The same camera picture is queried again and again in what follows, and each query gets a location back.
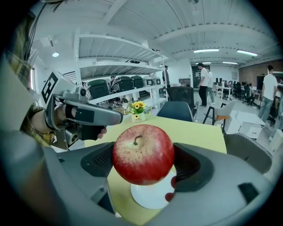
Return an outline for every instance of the ceiling light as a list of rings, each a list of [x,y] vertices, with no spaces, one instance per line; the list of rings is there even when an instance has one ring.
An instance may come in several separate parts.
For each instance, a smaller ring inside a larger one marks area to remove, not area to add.
[[[233,62],[223,62],[224,64],[238,64],[238,63],[233,63]]]
[[[198,64],[198,63],[196,63],[196,64]],[[203,62],[203,64],[211,64],[211,62]]]
[[[52,54],[52,56],[57,57],[57,56],[59,56],[59,53],[55,52],[55,53]]]
[[[202,53],[202,52],[218,52],[219,49],[199,49],[194,50],[194,53]]]
[[[247,51],[243,51],[243,50],[237,50],[237,53],[243,53],[243,54],[247,54],[247,55],[251,55],[251,56],[258,56],[258,54],[256,53],[250,53],[250,52],[247,52]]]

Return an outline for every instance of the window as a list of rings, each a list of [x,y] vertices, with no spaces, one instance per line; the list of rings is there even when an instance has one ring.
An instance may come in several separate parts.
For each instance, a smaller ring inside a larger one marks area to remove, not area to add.
[[[34,75],[34,68],[32,68],[30,70],[30,87],[32,90],[36,91],[35,90],[35,79],[34,79],[35,75]]]

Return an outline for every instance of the plaid sleeve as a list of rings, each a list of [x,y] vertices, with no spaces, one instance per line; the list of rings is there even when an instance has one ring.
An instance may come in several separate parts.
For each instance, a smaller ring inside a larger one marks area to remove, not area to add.
[[[32,105],[23,121],[23,124],[21,126],[21,131],[24,133],[32,136],[38,143],[40,143],[43,146],[48,147],[52,144],[55,134],[53,132],[42,134],[35,130],[35,128],[32,126],[30,119],[40,111],[43,111],[44,108]]]
[[[31,66],[24,57],[28,51],[28,33],[34,18],[35,16],[32,13],[26,15],[15,29],[10,43],[7,45],[4,52],[12,70],[26,88],[29,86]],[[39,133],[31,124],[31,118],[37,112],[43,110],[44,108],[33,104],[22,123],[21,131],[32,136],[41,145],[49,146],[53,142],[55,134],[53,132],[47,134]]]

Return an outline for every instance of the person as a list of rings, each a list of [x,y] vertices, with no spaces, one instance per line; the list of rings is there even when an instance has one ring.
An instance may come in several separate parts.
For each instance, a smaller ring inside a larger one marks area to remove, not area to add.
[[[115,80],[115,77],[114,77],[114,76],[111,76],[111,78],[110,78],[110,84],[111,84],[111,85],[113,84],[114,80]]]
[[[248,105],[253,105],[253,102],[255,101],[255,97],[254,97],[254,90],[252,89],[252,84],[249,83],[249,97],[247,98],[247,104]]]
[[[200,76],[201,80],[199,82],[199,96],[202,100],[201,107],[207,107],[207,85],[208,85],[208,72],[205,69],[203,63],[198,63],[198,68],[201,70]]]
[[[4,50],[4,57],[10,64],[14,74],[18,76],[21,83],[28,89],[30,81],[31,65],[27,62],[26,54],[29,54],[29,30],[35,19],[32,12],[28,12],[23,20],[16,27],[10,43]],[[67,107],[65,104],[59,104],[54,109],[55,124],[59,125],[66,120],[66,111],[76,116],[76,107]],[[45,121],[45,109],[36,106],[35,103],[29,108],[20,130],[33,137],[39,144],[48,147],[53,143],[55,132]],[[102,129],[98,138],[102,138],[107,131]]]
[[[277,91],[277,80],[273,75],[273,66],[268,65],[268,75],[264,77],[264,85],[262,87],[262,104],[258,117],[266,122],[270,108],[273,104],[273,100]]]
[[[215,104],[215,102],[214,102],[214,95],[213,95],[213,92],[212,92],[214,77],[213,77],[212,72],[209,70],[209,68],[206,68],[206,69],[207,69],[207,72],[208,72],[208,85],[207,85],[208,92],[207,93],[209,93],[209,96],[211,98],[210,105],[214,105]]]
[[[87,91],[87,97],[88,97],[88,99],[90,100],[90,99],[92,98],[92,95],[90,94],[90,91],[88,90],[88,89],[89,89],[88,84],[85,83],[85,82],[81,82],[81,83],[82,83],[82,85],[83,85],[83,88]]]
[[[168,66],[165,66],[165,72],[166,72],[166,80],[167,80],[167,87],[170,87],[170,81],[169,81],[169,74],[168,74]],[[164,77],[164,72],[162,72],[162,79],[165,84],[165,77]]]
[[[269,137],[269,140],[270,140],[270,141],[271,141],[272,138],[274,137],[274,135],[275,135],[277,129],[280,129],[280,130],[283,129],[283,93],[281,94],[281,99],[280,99],[280,102],[279,102],[278,116],[277,116],[277,118],[276,118],[275,125],[274,125],[273,131],[272,131],[272,134],[271,134],[270,137]]]

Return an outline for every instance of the white cabinet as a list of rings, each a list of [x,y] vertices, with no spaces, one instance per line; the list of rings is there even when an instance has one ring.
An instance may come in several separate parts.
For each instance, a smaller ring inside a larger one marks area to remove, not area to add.
[[[230,118],[226,120],[225,132],[227,134],[242,133],[257,139],[264,122],[255,114],[233,110]]]

